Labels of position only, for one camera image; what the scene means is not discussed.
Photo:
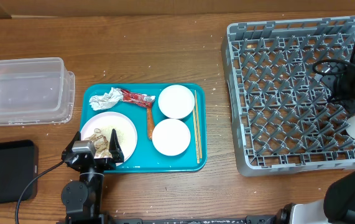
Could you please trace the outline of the orange carrot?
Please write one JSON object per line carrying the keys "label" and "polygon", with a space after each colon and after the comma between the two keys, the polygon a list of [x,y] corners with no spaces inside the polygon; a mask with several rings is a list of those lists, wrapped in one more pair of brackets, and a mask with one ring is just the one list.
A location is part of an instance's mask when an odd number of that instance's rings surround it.
{"label": "orange carrot", "polygon": [[152,108],[147,108],[147,136],[152,140],[152,133],[154,131],[155,124],[152,114]]}

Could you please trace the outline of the red snack wrapper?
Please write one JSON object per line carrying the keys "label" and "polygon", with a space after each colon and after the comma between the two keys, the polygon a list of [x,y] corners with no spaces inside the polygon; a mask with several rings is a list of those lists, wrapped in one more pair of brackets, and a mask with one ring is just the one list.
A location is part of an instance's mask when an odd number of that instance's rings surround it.
{"label": "red snack wrapper", "polygon": [[125,89],[121,89],[121,93],[123,96],[122,98],[123,102],[132,103],[143,108],[151,108],[155,101],[155,96],[152,95],[133,93]]}

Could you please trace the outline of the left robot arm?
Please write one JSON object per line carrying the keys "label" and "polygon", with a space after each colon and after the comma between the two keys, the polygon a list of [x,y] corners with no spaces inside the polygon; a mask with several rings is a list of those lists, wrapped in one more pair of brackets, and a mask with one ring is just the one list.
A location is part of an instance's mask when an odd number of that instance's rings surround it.
{"label": "left robot arm", "polygon": [[93,141],[82,140],[80,132],[62,152],[63,162],[80,173],[79,179],[67,184],[61,193],[66,223],[115,222],[109,213],[101,211],[104,171],[114,170],[117,163],[124,161],[115,130],[112,130],[110,140],[106,149],[111,157],[96,159]]}

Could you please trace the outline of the wooden chopstick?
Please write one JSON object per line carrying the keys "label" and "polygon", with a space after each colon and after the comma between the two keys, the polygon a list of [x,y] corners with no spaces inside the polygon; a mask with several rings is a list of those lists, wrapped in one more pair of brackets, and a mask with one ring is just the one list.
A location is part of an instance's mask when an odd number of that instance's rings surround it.
{"label": "wooden chopstick", "polygon": [[196,113],[195,113],[195,107],[192,111],[193,114],[193,128],[194,128],[194,135],[195,135],[195,148],[196,148],[196,163],[200,163],[200,153],[199,153],[199,145],[198,145],[198,131],[196,127]]}
{"label": "wooden chopstick", "polygon": [[199,163],[202,160],[202,147],[201,147],[201,133],[200,133],[200,120],[199,120],[199,114],[198,114],[198,98],[197,98],[197,93],[195,91],[195,131],[196,131],[196,144],[197,144],[197,163]]}

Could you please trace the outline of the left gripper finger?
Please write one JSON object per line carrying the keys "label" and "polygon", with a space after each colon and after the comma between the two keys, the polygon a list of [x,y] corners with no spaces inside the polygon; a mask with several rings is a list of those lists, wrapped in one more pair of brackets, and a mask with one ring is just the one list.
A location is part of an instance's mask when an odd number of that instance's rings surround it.
{"label": "left gripper finger", "polygon": [[109,141],[109,152],[112,159],[124,159],[124,154],[119,145],[118,136],[115,129],[111,131],[111,137]]}
{"label": "left gripper finger", "polygon": [[70,141],[68,146],[65,148],[64,152],[72,152],[73,145],[76,141],[79,141],[81,139],[81,133],[79,131],[76,132],[74,135],[73,139]]}

